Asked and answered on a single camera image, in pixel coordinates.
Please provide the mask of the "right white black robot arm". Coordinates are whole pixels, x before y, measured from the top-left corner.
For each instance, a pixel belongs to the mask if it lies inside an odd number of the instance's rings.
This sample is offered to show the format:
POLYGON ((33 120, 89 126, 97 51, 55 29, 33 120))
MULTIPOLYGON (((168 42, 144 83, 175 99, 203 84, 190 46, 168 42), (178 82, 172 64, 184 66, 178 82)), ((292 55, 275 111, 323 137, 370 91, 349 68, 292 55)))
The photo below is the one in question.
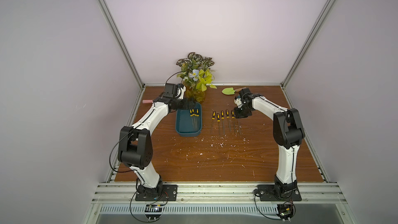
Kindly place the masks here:
POLYGON ((305 138, 300 113, 297 109, 282 107, 260 94, 242 89, 234 99, 237 119, 247 118, 259 111, 273 121, 273 138, 278 145, 278 168, 275 190, 287 194, 297 187, 296 163, 301 143, 305 138))

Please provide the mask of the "teal plastic storage box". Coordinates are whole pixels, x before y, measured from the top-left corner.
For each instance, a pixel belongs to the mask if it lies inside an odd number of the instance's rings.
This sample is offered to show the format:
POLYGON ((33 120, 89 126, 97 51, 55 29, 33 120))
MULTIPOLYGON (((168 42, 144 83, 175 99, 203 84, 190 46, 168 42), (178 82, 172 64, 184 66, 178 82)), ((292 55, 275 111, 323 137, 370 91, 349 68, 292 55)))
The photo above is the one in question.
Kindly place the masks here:
POLYGON ((181 137, 196 137, 199 136, 202 131, 202 106, 200 103, 195 104, 195 109, 199 109, 199 124, 200 128, 197 132, 195 132, 192 128, 192 120, 190 117, 189 110, 177 110, 176 114, 176 122, 175 122, 175 130, 181 137))

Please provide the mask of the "yellow black needle file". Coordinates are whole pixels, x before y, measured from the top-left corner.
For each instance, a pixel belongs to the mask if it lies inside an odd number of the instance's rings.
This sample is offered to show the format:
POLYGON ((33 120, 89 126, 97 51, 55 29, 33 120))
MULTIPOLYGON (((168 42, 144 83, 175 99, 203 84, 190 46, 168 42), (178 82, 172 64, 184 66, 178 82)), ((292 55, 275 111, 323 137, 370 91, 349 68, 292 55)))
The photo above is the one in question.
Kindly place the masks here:
POLYGON ((210 133, 211 133, 212 130, 213 130, 213 125, 214 125, 215 119, 216 119, 216 111, 213 111, 213 112, 212 112, 212 116, 211 116, 210 133))

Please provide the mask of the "controller board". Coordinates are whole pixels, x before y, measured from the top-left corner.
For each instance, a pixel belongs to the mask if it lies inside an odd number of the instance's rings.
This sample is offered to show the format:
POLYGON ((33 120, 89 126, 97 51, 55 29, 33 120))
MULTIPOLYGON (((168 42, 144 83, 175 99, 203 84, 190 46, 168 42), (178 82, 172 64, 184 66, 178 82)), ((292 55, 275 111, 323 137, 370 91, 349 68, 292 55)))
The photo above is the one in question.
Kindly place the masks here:
POLYGON ((149 223, 157 222, 162 216, 163 205, 160 204, 147 204, 144 214, 149 223))
POLYGON ((296 209, 292 202, 284 202, 283 204, 277 205, 277 216, 283 221, 291 221, 291 218, 295 215, 296 209))

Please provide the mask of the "amber vase with plants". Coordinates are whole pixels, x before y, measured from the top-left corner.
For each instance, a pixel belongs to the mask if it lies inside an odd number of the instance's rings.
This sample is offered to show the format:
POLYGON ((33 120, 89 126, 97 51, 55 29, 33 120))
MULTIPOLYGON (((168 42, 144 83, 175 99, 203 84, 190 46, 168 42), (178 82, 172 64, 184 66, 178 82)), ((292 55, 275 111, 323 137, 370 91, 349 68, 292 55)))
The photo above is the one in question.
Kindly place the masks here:
POLYGON ((211 57, 203 57, 191 52, 187 55, 187 58, 179 59, 176 65, 181 68, 177 77, 182 79, 182 84, 186 87, 185 96, 187 98, 202 103, 205 101, 207 89, 217 88, 213 84, 214 76, 211 68, 215 63, 211 57))

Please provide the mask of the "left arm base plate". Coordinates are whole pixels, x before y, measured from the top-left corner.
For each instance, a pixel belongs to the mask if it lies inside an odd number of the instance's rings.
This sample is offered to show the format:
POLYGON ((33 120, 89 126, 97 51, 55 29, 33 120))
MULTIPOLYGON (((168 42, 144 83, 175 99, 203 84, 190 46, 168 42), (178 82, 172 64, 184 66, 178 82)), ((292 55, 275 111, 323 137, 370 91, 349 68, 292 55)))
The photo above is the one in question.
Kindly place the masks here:
POLYGON ((158 185, 156 188, 148 188, 139 185, 135 201, 176 201, 178 186, 172 184, 158 185))

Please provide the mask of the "right controller board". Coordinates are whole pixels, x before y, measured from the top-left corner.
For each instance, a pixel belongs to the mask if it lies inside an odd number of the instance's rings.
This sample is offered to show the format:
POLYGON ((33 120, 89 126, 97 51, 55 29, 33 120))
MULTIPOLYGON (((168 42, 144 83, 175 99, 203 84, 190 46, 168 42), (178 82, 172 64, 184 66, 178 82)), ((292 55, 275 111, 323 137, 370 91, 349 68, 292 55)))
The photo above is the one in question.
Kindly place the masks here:
POLYGON ((284 202, 283 204, 277 205, 277 216, 283 221, 291 221, 291 218, 295 215, 296 209, 292 202, 284 202))

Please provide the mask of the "left controller board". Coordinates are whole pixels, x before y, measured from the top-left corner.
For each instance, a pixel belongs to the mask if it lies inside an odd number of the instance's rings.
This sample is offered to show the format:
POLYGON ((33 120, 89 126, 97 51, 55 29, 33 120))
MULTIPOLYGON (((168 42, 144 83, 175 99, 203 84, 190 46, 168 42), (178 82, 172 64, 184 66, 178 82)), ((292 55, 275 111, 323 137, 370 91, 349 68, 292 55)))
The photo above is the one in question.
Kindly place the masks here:
POLYGON ((160 204, 147 204, 144 214, 149 223, 157 222, 162 216, 163 205, 160 204))

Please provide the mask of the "aluminium front rail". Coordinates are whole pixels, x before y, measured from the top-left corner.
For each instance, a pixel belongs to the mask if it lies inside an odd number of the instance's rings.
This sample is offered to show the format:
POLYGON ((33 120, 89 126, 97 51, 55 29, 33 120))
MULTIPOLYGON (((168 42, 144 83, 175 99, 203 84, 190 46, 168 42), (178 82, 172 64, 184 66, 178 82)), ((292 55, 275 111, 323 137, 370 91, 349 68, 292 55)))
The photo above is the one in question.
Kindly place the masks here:
POLYGON ((274 186, 261 182, 173 182, 164 185, 161 196, 171 203, 243 203, 251 204, 254 196, 263 203, 292 200, 301 204, 346 204, 337 183, 299 183, 297 189, 283 197, 274 197, 274 186))

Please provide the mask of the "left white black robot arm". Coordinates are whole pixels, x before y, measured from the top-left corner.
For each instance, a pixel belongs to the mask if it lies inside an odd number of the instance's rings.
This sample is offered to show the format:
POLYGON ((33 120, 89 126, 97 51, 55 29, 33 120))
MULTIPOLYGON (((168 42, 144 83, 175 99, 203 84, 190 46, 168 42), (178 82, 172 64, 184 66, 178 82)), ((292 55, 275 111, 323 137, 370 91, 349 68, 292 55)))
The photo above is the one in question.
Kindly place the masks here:
POLYGON ((184 97, 185 91, 183 84, 165 84, 163 92, 152 101, 147 113, 132 126, 125 126, 120 131, 118 161, 137 175, 141 183, 138 189, 146 193, 157 196, 163 191, 161 176, 151 162, 151 135, 171 111, 194 108, 194 102, 184 97))

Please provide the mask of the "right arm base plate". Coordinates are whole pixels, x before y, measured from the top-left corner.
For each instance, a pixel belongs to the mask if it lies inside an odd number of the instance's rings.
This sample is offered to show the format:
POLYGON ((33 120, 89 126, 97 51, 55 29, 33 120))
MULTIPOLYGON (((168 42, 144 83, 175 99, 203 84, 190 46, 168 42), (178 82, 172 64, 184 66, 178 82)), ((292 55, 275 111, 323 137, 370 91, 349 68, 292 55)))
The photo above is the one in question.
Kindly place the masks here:
POLYGON ((260 184, 257 186, 260 201, 302 201, 302 196, 297 188, 285 189, 278 185, 260 184))

